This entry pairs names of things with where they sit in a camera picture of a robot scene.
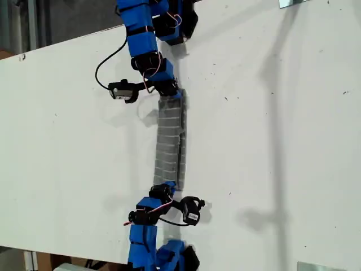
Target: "gray flexible segment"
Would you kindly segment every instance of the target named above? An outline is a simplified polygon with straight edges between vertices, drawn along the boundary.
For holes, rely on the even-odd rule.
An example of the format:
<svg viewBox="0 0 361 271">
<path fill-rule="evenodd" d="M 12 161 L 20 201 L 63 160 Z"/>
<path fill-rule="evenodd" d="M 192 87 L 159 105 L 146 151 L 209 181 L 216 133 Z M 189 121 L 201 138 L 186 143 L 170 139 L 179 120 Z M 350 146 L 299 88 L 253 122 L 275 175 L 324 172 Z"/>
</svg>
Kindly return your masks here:
<svg viewBox="0 0 361 271">
<path fill-rule="evenodd" d="M 184 186 L 186 171 L 186 97 L 160 97 L 154 185 L 175 181 L 177 189 Z"/>
</svg>

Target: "wire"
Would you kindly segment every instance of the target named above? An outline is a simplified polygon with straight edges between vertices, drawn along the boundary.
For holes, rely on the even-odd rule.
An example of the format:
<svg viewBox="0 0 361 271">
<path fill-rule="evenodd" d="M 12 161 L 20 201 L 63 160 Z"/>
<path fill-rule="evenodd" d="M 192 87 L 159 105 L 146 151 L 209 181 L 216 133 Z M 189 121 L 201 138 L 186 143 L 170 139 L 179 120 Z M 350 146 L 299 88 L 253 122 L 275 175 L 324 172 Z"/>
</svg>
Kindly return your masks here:
<svg viewBox="0 0 361 271">
<path fill-rule="evenodd" d="M 149 94 L 152 94 L 152 92 L 154 91 L 154 88 L 152 90 L 149 90 L 147 84 L 146 84 L 146 72 L 147 71 L 150 71 L 152 69 L 155 69 L 156 71 L 149 76 L 149 78 L 153 77 L 158 71 L 159 71 L 159 68 L 160 68 L 160 65 L 161 65 L 161 58 L 160 58 L 160 53 L 158 52 L 158 59 L 159 59 L 159 64 L 158 64 L 158 67 L 157 68 L 149 68 L 149 69 L 146 69 L 145 72 L 143 72 L 143 83 L 144 83 L 144 86 L 146 87 L 146 90 L 148 91 Z"/>
<path fill-rule="evenodd" d="M 159 220 L 163 221 L 163 222 L 166 222 L 170 225 L 174 225 L 174 226 L 179 226 L 179 227 L 186 227 L 186 226 L 190 226 L 190 224 L 178 224 L 178 223 L 174 223 L 174 222 L 171 222 L 171 221 L 168 221 L 168 220 L 165 220 L 164 218 L 159 218 Z"/>
<path fill-rule="evenodd" d="M 99 70 L 100 66 L 102 66 L 106 61 L 108 61 L 111 57 L 113 57 L 114 55 L 116 55 L 117 53 L 119 53 L 119 52 L 124 48 L 124 46 L 126 45 L 127 41 L 128 41 L 128 35 L 125 36 L 125 41 L 124 41 L 123 45 L 120 46 L 120 48 L 117 49 L 113 54 L 111 54 L 110 56 L 108 56 L 107 58 L 105 58 L 102 62 L 100 62 L 100 64 L 97 66 L 97 68 L 96 68 L 96 70 L 95 70 L 95 79 L 96 79 L 96 81 L 98 82 L 98 84 L 99 84 L 101 87 L 103 87 L 103 88 L 105 88 L 105 89 L 107 89 L 107 90 L 110 90 L 110 89 L 107 88 L 106 86 L 104 86 L 104 85 L 98 80 L 98 70 Z"/>
<path fill-rule="evenodd" d="M 98 261 L 93 266 L 90 266 L 89 268 L 92 270 L 99 270 L 100 268 L 104 267 L 107 264 L 106 261 Z"/>
<path fill-rule="evenodd" d="M 177 22 L 177 25 L 176 25 L 175 27 L 172 27 L 172 28 L 177 28 L 177 27 L 179 27 L 179 26 L 181 25 L 181 23 L 182 23 L 182 17 L 180 17 L 179 14 L 175 14 L 174 16 L 173 16 L 172 14 L 170 14 L 169 12 L 167 12 L 167 14 L 168 14 L 173 20 L 175 20 L 175 21 Z"/>
<path fill-rule="evenodd" d="M 170 196 L 168 196 L 168 197 L 169 197 L 169 199 L 170 199 L 170 202 L 167 202 L 167 203 L 165 203 L 165 204 L 163 204 L 163 205 L 160 205 L 159 207 L 157 207 L 157 208 L 149 211 L 148 213 L 155 212 L 155 211 L 157 211 L 157 210 L 159 210 L 159 209 L 161 209 L 161 208 L 164 208 L 164 207 L 166 207 L 166 206 L 168 206 L 168 205 L 171 205 L 172 202 L 173 202 L 173 199 L 172 199 Z M 145 210 L 146 210 L 145 208 L 144 208 L 144 209 L 137 209 L 137 211 L 145 211 Z M 123 224 L 123 226 L 128 226 L 129 224 L 133 224 L 133 222 L 130 222 L 130 221 L 125 222 L 125 223 Z"/>
<path fill-rule="evenodd" d="M 89 268 L 91 267 L 92 264 L 93 264 L 93 260 L 87 260 L 84 267 Z"/>
<path fill-rule="evenodd" d="M 172 199 L 170 196 L 168 196 L 168 197 L 170 198 L 170 202 L 165 203 L 165 204 L 163 204 L 163 205 L 160 205 L 159 207 L 157 207 L 157 208 L 149 211 L 148 213 L 155 212 L 156 210 L 159 210 L 159 209 L 161 209 L 161 208 L 163 208 L 163 207 L 166 207 L 166 206 L 170 205 L 170 204 L 173 202 L 173 199 Z"/>
</svg>

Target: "metal plate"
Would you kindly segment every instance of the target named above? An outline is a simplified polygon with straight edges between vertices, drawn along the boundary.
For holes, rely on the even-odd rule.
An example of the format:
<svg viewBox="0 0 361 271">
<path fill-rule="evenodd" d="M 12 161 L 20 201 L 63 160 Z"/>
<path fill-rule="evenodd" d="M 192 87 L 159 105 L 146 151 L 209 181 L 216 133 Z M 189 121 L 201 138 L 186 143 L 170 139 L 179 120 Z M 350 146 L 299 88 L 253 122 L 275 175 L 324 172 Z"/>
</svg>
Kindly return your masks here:
<svg viewBox="0 0 361 271">
<path fill-rule="evenodd" d="M 308 264 L 308 263 L 297 263 L 297 271 L 346 271 L 343 269 L 331 268 L 322 265 Z"/>
<path fill-rule="evenodd" d="M 280 8 L 288 7 L 295 4 L 300 4 L 307 0 L 279 0 L 280 1 Z"/>
</svg>

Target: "white board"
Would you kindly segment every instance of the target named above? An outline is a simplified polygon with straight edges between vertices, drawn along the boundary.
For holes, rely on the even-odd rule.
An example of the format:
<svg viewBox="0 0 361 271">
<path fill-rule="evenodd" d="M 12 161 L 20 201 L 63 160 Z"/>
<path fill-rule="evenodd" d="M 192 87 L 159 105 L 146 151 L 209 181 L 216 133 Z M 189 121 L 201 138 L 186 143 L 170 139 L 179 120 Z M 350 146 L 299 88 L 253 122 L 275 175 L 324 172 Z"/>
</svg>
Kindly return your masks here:
<svg viewBox="0 0 361 271">
<path fill-rule="evenodd" d="M 361 6 L 204 0 L 182 47 L 160 45 L 188 93 L 183 196 L 200 270 L 361 268 Z M 158 95 L 114 101 L 94 80 L 123 27 L 0 62 L 0 245 L 126 263 L 122 223 L 152 185 Z M 127 50 L 104 84 L 139 82 Z M 170 218 L 180 221 L 179 217 Z"/>
</svg>

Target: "black cable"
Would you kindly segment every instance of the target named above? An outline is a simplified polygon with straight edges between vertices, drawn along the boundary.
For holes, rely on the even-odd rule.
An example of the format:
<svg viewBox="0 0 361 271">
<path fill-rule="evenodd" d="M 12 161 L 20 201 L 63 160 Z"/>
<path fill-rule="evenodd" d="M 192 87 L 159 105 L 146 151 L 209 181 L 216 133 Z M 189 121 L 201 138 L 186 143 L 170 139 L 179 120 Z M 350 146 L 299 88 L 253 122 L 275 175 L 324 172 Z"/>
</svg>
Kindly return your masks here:
<svg viewBox="0 0 361 271">
<path fill-rule="evenodd" d="M 92 270 L 99 270 L 100 268 L 102 268 L 106 264 L 107 264 L 106 261 L 98 261 L 96 264 L 94 264 L 93 266 L 91 266 L 89 268 L 92 269 Z"/>
<path fill-rule="evenodd" d="M 30 254 L 32 256 L 32 268 L 33 268 L 33 271 L 35 271 L 33 251 L 30 251 Z"/>
<path fill-rule="evenodd" d="M 108 56 L 107 58 L 105 58 L 102 62 L 100 62 L 100 64 L 97 66 L 97 68 L 96 68 L 96 70 L 95 70 L 95 79 L 96 79 L 96 81 L 98 82 L 98 84 L 99 84 L 100 86 L 102 86 L 103 88 L 105 88 L 105 89 L 107 89 L 107 90 L 110 90 L 110 89 L 107 88 L 106 86 L 104 86 L 104 85 L 103 85 L 101 82 L 99 82 L 99 80 L 98 80 L 98 70 L 99 70 L 100 66 L 102 66 L 106 61 L 108 61 L 111 57 L 113 57 L 114 55 L 116 55 L 117 53 L 119 53 L 119 52 L 124 48 L 124 46 L 126 45 L 127 41 L 128 41 L 128 35 L 126 35 L 125 41 L 124 41 L 123 45 L 120 46 L 120 48 L 117 49 L 113 54 L 111 54 L 110 56 Z"/>
<path fill-rule="evenodd" d="M 87 260 L 84 267 L 89 268 L 91 267 L 92 264 L 93 264 L 93 260 Z"/>
<path fill-rule="evenodd" d="M 190 224 L 178 224 L 178 223 L 174 223 L 174 222 L 171 222 L 171 221 L 168 221 L 168 220 L 165 220 L 164 218 L 159 218 L 159 220 L 163 221 L 163 222 L 166 222 L 170 225 L 174 225 L 174 226 L 179 226 L 179 227 L 186 227 L 186 226 L 189 226 Z"/>
</svg>

